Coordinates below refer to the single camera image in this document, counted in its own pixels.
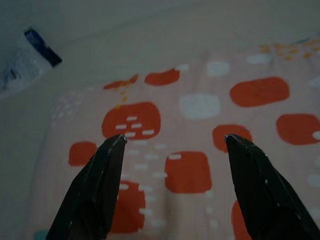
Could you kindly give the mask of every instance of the white surface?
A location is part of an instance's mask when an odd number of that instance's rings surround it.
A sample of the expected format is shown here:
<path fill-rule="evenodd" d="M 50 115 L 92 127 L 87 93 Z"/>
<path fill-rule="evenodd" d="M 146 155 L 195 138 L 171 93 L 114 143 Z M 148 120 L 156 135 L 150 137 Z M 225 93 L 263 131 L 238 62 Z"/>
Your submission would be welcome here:
<path fill-rule="evenodd" d="M 318 0 L 2 2 L 0 64 L 30 22 L 63 59 L 35 85 L 0 101 L 0 239 L 6 240 L 20 238 L 35 161 L 61 93 L 186 64 L 206 50 L 288 43 L 320 31 Z"/>

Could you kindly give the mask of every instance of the pink fabric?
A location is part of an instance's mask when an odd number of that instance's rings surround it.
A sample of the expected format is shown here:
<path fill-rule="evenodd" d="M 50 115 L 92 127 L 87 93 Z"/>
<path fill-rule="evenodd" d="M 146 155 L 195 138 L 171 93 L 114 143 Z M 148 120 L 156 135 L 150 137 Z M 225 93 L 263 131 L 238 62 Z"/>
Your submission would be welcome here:
<path fill-rule="evenodd" d="M 222 143 L 229 131 L 264 150 L 320 227 L 319 50 L 314 38 L 210 52 L 162 73 L 66 93 L 37 163 L 26 239 L 50 228 L 86 161 L 70 158 L 88 158 L 90 146 L 116 133 L 130 140 L 108 239 L 249 239 L 233 208 Z"/>

